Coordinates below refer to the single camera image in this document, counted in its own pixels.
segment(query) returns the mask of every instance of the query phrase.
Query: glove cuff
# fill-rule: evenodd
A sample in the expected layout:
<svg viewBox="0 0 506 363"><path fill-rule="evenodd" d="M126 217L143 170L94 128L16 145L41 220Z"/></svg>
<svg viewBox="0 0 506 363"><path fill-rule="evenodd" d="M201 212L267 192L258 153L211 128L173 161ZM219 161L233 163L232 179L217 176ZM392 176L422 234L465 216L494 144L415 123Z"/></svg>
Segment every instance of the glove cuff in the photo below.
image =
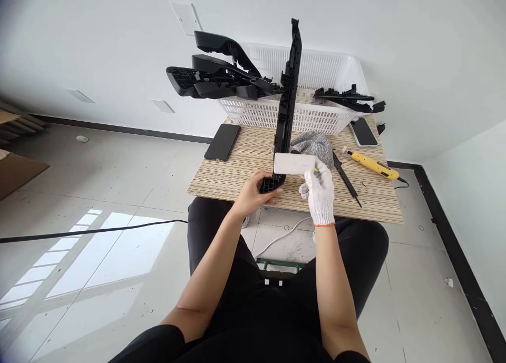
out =
<svg viewBox="0 0 506 363"><path fill-rule="evenodd" d="M334 204L329 203L321 205L315 215L312 214L313 224L316 227L331 226L335 224L334 220Z"/></svg>

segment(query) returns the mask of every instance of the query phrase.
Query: black smartphone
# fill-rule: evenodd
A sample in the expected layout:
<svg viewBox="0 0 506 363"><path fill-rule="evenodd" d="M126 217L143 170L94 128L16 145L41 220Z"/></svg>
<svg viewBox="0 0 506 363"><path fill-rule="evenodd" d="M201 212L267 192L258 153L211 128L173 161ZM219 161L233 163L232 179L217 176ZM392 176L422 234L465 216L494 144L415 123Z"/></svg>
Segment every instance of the black smartphone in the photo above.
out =
<svg viewBox="0 0 506 363"><path fill-rule="evenodd" d="M378 140L365 118L358 117L358 121L350 122L349 128L352 129L353 136L359 147L376 147L378 145Z"/></svg>
<svg viewBox="0 0 506 363"><path fill-rule="evenodd" d="M241 131L241 126L222 124L215 137L212 139L211 145L204 155L205 159L227 161L232 152L233 144L236 142L237 136Z"/></svg>

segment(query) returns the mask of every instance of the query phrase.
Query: hand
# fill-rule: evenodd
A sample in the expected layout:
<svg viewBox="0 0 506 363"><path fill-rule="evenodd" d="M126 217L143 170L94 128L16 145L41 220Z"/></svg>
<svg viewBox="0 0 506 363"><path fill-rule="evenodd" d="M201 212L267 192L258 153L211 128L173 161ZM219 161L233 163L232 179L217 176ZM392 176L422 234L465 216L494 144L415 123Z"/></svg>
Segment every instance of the hand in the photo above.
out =
<svg viewBox="0 0 506 363"><path fill-rule="evenodd" d="M261 194L258 189L262 183L263 178L272 177L272 172L264 170L256 171L242 187L241 192L237 196L235 203L230 209L232 214L236 214L238 217L245 218L247 215L252 214L264 203L276 203L275 195L283 192L282 188L278 188L275 191Z"/></svg>
<svg viewBox="0 0 506 363"><path fill-rule="evenodd" d="M318 226L331 226L334 220L334 183L328 167L316 158L318 172L307 171L304 173L307 187L309 188L309 211L313 223Z"/></svg>

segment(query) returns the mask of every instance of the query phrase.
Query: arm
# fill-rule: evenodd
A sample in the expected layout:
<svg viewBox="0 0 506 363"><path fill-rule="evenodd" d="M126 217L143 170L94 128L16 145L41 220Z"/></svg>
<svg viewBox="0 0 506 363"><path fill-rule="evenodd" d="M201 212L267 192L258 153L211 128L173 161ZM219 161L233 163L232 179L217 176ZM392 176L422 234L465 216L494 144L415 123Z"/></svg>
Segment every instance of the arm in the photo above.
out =
<svg viewBox="0 0 506 363"><path fill-rule="evenodd" d="M271 175L271 172L257 171L246 181L176 307L161 322L177 326L186 343L201 338L209 326L230 274L243 219L263 203L275 203L274 195L283 191L258 192L262 179Z"/></svg>
<svg viewBox="0 0 506 363"><path fill-rule="evenodd" d="M355 305L334 226L334 184L328 167L317 161L318 177L308 171L309 209L316 226L316 296L323 347L332 359L352 350L369 359L358 331Z"/></svg>

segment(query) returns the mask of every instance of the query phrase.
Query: white power cable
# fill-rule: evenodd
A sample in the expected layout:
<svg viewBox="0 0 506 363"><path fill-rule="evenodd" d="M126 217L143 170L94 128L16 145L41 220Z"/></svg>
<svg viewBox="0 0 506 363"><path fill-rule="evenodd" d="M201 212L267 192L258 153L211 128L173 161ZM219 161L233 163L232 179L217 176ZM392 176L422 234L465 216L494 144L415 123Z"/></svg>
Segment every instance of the white power cable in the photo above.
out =
<svg viewBox="0 0 506 363"><path fill-rule="evenodd" d="M263 254L263 253L264 253L264 252L265 252L265 251L266 251L266 250L267 250L270 246L272 246L272 245L273 245L274 243L276 243L278 240L280 240L280 239L282 239L282 238L284 238L284 237L289 236L289 235L290 235L290 234L291 234L291 233L295 230L295 228L296 228L297 226L299 226L299 224L300 224L302 221L305 221L305 220L307 220L307 219L309 219L309 218L311 218L311 217L303 218L303 219L301 219L300 221L298 221L298 222L295 224L295 226L294 226L294 227L293 227L290 231L288 231L286 234L282 235L281 237L276 238L275 240L273 240L273 241L272 241L271 243L269 243L269 244L268 244L268 245L267 245L267 246L266 246L266 247L265 247L262 251L260 251L258 254L256 254L256 255L254 256L254 258L256 259L256 258L257 258L257 257L259 257L260 255L262 255L262 254Z"/></svg>

